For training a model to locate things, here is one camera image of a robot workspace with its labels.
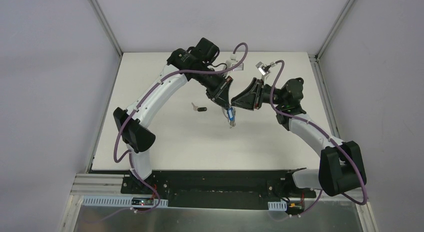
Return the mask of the key with blue tag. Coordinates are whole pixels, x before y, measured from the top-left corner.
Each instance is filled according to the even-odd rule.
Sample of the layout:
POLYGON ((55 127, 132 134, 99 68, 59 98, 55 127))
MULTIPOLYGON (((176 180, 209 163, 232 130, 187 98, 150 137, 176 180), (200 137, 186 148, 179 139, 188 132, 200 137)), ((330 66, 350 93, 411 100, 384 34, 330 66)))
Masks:
POLYGON ((234 108, 233 107, 228 108, 226 113, 227 113, 228 122, 229 122, 230 126, 235 126, 235 110, 234 110, 234 108))

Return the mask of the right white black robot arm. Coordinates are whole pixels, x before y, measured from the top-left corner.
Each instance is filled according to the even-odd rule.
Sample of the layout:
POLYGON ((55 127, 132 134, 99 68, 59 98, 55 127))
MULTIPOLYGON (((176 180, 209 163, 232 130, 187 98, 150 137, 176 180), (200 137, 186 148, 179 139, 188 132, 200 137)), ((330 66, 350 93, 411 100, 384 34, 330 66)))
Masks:
POLYGON ((231 104, 246 110, 273 105, 278 124, 300 137, 319 156, 318 169, 288 173, 283 186, 287 195, 298 196, 304 188, 321 189, 329 196, 363 188, 367 177, 359 145, 331 136, 312 121, 301 107, 303 84, 302 78, 290 79, 278 89, 253 78, 245 90, 231 99, 231 104))

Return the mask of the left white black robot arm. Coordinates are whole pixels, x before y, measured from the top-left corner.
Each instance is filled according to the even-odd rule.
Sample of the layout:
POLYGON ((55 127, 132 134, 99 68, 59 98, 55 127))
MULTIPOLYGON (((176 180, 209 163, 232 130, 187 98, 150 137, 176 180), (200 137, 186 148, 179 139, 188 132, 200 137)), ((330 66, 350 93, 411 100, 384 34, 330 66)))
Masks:
POLYGON ((133 187, 140 194, 149 193, 153 186, 153 181, 149 178, 153 170, 150 148, 156 136, 148 127, 161 107, 188 81, 194 79, 204 86, 206 96, 223 108, 230 124, 234 123, 234 110, 229 99, 233 79, 210 68, 219 54, 218 46, 206 38, 201 38, 194 47, 173 51, 150 88, 127 108, 117 107, 114 110, 113 118, 118 135, 113 159, 116 163, 122 161, 117 156, 118 144, 122 140, 128 149, 131 173, 138 176, 133 187))

